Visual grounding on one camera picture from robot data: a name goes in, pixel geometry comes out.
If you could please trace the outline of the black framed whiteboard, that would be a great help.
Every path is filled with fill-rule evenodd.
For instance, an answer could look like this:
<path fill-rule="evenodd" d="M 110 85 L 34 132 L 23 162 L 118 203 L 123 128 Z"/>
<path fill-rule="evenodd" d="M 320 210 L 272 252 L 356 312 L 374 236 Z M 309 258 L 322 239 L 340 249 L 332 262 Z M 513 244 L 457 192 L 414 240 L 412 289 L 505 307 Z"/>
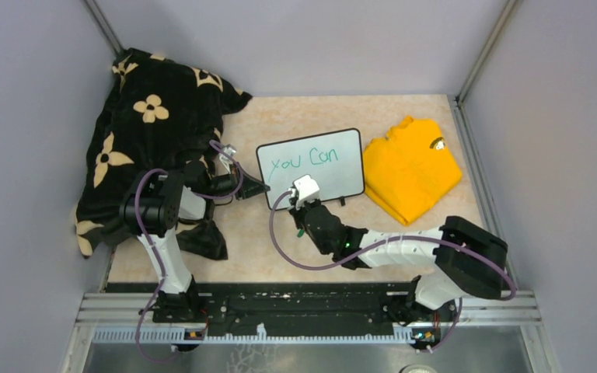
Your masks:
<path fill-rule="evenodd" d="M 360 131 L 348 128 L 258 146 L 261 178 L 270 187 L 267 206 L 305 175 L 316 181 L 322 201 L 364 193 L 361 145 Z"/>

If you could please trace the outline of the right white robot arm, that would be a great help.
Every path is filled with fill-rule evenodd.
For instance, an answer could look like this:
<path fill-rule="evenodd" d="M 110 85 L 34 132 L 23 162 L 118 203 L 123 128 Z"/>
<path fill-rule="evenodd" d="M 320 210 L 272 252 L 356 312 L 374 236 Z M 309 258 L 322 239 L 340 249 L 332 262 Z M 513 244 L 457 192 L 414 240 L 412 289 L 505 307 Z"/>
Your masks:
<path fill-rule="evenodd" d="M 464 295 L 500 300 L 509 285 L 506 242 L 460 216 L 448 216 L 428 230 L 388 233 L 346 225 L 318 200 L 288 212 L 336 267 L 425 269 L 412 280 L 414 293 L 407 298 L 407 311 L 416 320 Z"/>

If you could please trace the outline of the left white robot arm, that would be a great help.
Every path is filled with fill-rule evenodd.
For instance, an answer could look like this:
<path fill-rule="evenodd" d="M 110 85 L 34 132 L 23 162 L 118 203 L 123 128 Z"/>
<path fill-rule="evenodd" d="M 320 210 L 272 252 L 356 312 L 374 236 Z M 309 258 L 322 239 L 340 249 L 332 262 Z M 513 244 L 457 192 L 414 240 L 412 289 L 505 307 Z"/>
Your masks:
<path fill-rule="evenodd" d="M 154 322 L 194 322 L 201 318 L 202 301 L 176 237 L 180 220 L 206 218 L 209 200 L 244 200 L 268 191 L 265 182 L 236 166 L 216 177 L 209 175 L 202 162 L 190 162 L 181 170 L 151 169 L 137 174 L 124 195 L 119 215 L 145 247 L 159 278 L 159 287 L 144 308 L 153 313 Z"/>

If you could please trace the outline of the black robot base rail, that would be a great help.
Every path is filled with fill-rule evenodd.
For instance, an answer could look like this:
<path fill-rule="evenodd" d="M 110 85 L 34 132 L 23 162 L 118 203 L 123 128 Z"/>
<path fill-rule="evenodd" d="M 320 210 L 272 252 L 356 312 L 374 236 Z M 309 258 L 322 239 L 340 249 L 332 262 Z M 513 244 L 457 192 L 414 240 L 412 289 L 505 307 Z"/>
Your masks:
<path fill-rule="evenodd" d="M 209 344 L 436 345 L 456 323 L 456 301 L 437 310 L 413 299 L 410 284 L 308 284 L 266 289 L 258 284 L 203 287 L 194 314 L 148 306 L 146 293 L 87 294 L 76 322 L 97 343 L 169 344 L 189 350 Z"/>

